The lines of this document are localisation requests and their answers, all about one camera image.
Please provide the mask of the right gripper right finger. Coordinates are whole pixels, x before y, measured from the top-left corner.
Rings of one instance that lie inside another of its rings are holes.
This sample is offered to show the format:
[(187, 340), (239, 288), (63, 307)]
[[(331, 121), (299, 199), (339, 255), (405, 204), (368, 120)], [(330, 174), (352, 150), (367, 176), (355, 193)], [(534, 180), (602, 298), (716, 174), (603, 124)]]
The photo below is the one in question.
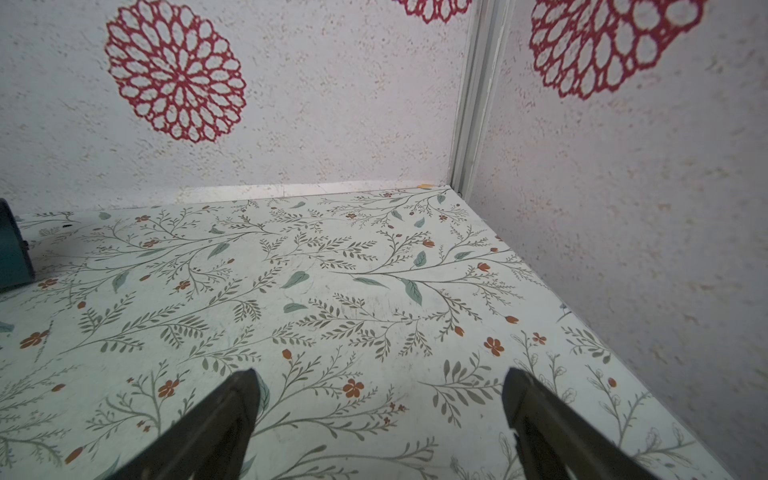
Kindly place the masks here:
[(509, 369), (501, 399), (527, 479), (654, 478), (528, 372)]

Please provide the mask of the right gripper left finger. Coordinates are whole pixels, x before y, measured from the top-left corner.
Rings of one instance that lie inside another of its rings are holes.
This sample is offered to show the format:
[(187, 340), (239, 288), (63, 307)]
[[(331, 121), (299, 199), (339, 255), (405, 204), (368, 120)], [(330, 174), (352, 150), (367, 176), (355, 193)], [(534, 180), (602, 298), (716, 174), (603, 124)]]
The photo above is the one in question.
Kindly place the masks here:
[(237, 371), (112, 479), (238, 479), (261, 406), (253, 369)]

